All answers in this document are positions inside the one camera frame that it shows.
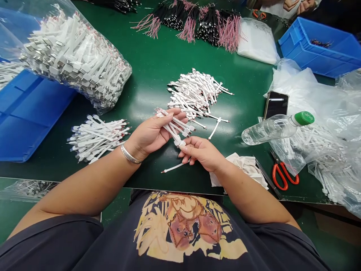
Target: person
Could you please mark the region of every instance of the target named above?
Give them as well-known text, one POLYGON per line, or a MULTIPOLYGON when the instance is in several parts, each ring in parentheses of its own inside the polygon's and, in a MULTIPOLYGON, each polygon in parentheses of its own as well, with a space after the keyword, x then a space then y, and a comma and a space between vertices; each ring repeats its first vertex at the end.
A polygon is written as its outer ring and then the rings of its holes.
POLYGON ((195 136, 179 157, 215 173, 243 219, 199 195, 153 191, 103 229, 99 214, 139 170, 136 162, 170 139, 162 126, 172 116, 188 121, 179 108, 168 112, 38 202, 1 246, 0 270, 329 270, 283 205, 195 136))
POLYGON ((311 12, 321 0, 262 0, 261 11, 291 19, 296 15, 311 12))

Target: phone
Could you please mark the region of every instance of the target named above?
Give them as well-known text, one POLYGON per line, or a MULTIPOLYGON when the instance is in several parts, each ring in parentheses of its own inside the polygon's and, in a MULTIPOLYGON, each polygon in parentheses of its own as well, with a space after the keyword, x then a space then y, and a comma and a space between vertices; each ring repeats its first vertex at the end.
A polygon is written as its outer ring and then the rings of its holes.
POLYGON ((286 94, 281 94, 274 91, 268 92, 263 120, 277 114, 287 115, 288 98, 289 96, 286 94))

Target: table surface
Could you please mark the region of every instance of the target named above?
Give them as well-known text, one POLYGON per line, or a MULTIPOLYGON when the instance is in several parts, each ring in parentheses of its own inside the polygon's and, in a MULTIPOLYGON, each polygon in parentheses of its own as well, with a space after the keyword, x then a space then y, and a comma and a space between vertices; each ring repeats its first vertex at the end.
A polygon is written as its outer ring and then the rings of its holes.
MULTIPOLYGON (((129 61, 133 74, 125 85, 115 108, 102 116, 105 121, 127 119, 133 129, 153 115, 155 107, 167 107, 170 94, 167 84, 176 81, 181 73, 191 72, 192 68, 208 73, 223 82, 235 95, 221 94, 218 102, 211 108, 214 116, 221 116, 231 123, 221 122, 211 142, 224 155, 234 152, 241 156, 254 155, 263 168, 271 175, 273 159, 269 144, 246 146, 242 143, 242 131, 256 124, 265 107, 263 94, 272 81, 272 65, 257 62, 239 55, 230 54, 223 48, 197 40, 187 43, 176 37, 177 31, 162 26, 158 39, 151 39, 130 27, 131 21, 140 21, 150 13, 143 4, 137 14, 123 15, 114 10, 101 8, 89 3, 75 2, 77 8, 88 21, 129 61)), ((269 18, 267 22, 278 40, 285 28, 282 22, 269 18)), ((325 84, 332 84, 329 78, 317 77, 325 84)), ((80 125, 88 114, 95 114, 89 101, 78 94, 58 122, 49 132, 33 156, 22 164, 1 162, 0 177, 62 181, 80 170, 85 163, 78 163, 74 152, 66 144, 72 134, 71 127, 80 125)), ((197 127, 193 135, 208 138, 216 125, 216 120, 200 120, 208 129, 197 127)), ((192 192, 204 194, 223 194, 220 187, 211 187, 209 173, 199 163, 184 165, 174 171, 161 174, 161 171, 181 163, 177 157, 178 149, 170 141, 159 151, 151 154, 140 169, 130 178, 125 187, 192 192)), ((289 201, 329 203, 317 179, 304 168, 299 174, 300 184, 290 185, 287 191, 280 191, 289 201)))

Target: bottle cap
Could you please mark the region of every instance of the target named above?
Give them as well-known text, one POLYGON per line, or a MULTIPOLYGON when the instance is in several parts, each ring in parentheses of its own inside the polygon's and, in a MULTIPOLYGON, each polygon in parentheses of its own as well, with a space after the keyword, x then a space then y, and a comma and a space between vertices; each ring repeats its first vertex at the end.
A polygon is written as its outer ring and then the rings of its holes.
POLYGON ((308 111, 301 111, 293 115, 292 120, 298 126, 305 126, 314 123, 315 117, 308 111))

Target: bracelet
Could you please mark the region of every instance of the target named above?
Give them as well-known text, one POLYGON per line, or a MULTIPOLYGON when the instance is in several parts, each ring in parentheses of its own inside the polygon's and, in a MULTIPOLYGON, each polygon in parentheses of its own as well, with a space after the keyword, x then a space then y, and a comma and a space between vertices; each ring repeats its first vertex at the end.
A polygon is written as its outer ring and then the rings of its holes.
POLYGON ((143 161, 139 161, 137 159, 135 159, 133 156, 130 155, 130 153, 124 148, 124 145, 122 145, 120 147, 122 153, 124 154, 125 158, 127 158, 130 162, 132 162, 133 164, 140 164, 143 161))

